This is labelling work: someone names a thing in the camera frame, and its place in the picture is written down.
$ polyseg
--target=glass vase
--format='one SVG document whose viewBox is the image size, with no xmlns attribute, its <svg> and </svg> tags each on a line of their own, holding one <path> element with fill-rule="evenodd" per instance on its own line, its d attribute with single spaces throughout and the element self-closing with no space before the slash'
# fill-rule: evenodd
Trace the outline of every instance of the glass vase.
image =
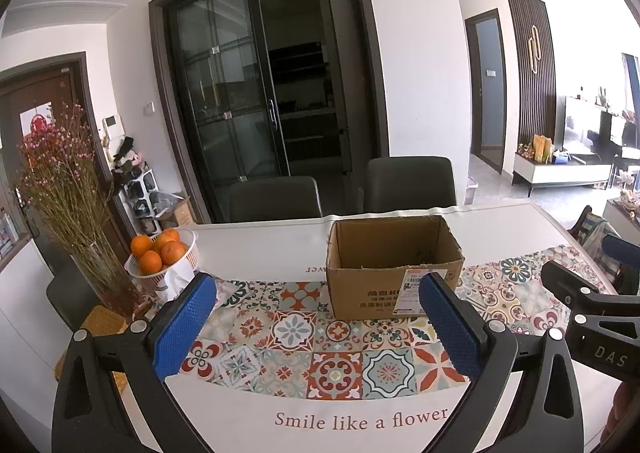
<svg viewBox="0 0 640 453">
<path fill-rule="evenodd" d="M 142 298 L 106 235 L 101 232 L 94 243 L 77 248 L 73 258 L 102 304 L 130 323 Z"/>
</svg>

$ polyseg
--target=gold wall decoration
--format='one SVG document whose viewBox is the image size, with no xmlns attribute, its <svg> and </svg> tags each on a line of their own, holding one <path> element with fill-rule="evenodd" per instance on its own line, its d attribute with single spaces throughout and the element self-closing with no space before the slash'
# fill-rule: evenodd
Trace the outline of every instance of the gold wall decoration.
<svg viewBox="0 0 640 453">
<path fill-rule="evenodd" d="M 542 59 L 542 48 L 540 47 L 540 34 L 538 27 L 531 26 L 531 37 L 529 38 L 529 65 L 534 74 L 538 73 L 538 61 Z"/>
</svg>

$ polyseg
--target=wicker basket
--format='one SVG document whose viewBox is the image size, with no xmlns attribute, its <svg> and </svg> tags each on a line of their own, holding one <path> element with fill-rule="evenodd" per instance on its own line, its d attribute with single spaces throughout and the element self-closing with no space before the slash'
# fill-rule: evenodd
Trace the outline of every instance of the wicker basket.
<svg viewBox="0 0 640 453">
<path fill-rule="evenodd" d="M 198 262 L 200 260 L 200 253 L 198 252 L 198 246 L 196 245 L 196 240 L 198 239 L 196 233 L 190 231 L 189 229 L 184 229 L 182 227 L 177 228 L 178 234 L 180 234 L 180 241 L 184 242 L 188 245 L 188 250 L 184 256 L 182 256 L 178 261 L 176 261 L 173 265 L 171 265 L 168 269 L 164 269 L 164 271 L 160 271 L 156 274 L 150 274 L 149 276 L 142 276 L 140 274 L 140 260 L 136 258 L 136 256 L 130 255 L 127 262 L 124 264 L 125 270 L 134 278 L 136 278 L 142 286 L 147 289 L 150 293 L 156 292 L 156 287 L 160 280 L 166 274 L 166 271 L 169 269 L 177 269 L 180 271 L 181 276 L 184 276 L 186 270 L 191 269 L 191 276 L 186 277 L 186 280 L 193 279 L 193 271 L 198 266 Z M 156 241 L 156 238 L 160 236 L 161 233 L 154 235 L 151 237 L 152 240 Z"/>
</svg>

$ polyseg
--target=door handle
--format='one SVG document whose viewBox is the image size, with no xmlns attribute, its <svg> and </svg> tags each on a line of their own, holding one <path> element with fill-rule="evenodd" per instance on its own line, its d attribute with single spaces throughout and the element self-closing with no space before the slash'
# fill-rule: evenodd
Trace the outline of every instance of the door handle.
<svg viewBox="0 0 640 453">
<path fill-rule="evenodd" d="M 273 126 L 273 129 L 275 131 L 278 131 L 278 120 L 276 118 L 276 108 L 275 105 L 273 104 L 273 99 L 269 99 L 267 100 L 267 110 L 269 110 L 269 119 L 271 121 L 271 126 Z"/>
</svg>

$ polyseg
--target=blue gripper pad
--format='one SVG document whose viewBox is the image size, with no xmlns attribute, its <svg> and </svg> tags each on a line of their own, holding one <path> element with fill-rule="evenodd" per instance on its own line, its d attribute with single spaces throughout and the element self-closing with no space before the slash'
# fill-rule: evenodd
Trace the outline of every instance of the blue gripper pad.
<svg viewBox="0 0 640 453">
<path fill-rule="evenodd" d="M 189 289 L 190 284 L 172 302 L 177 304 L 178 309 L 154 343 L 153 366 L 161 381 L 168 375 L 178 373 L 216 304 L 216 282 L 208 274 L 202 276 L 191 280 L 199 280 L 194 289 Z"/>
<path fill-rule="evenodd" d="M 440 285 L 434 276 L 438 276 Z M 459 303 L 464 302 L 457 297 L 455 300 L 451 299 L 448 293 L 443 292 L 441 285 L 450 295 L 456 296 L 438 273 L 423 276 L 418 287 L 420 305 L 442 341 L 456 371 L 475 380 L 482 372 L 481 343 L 463 318 L 463 307 Z"/>
</svg>

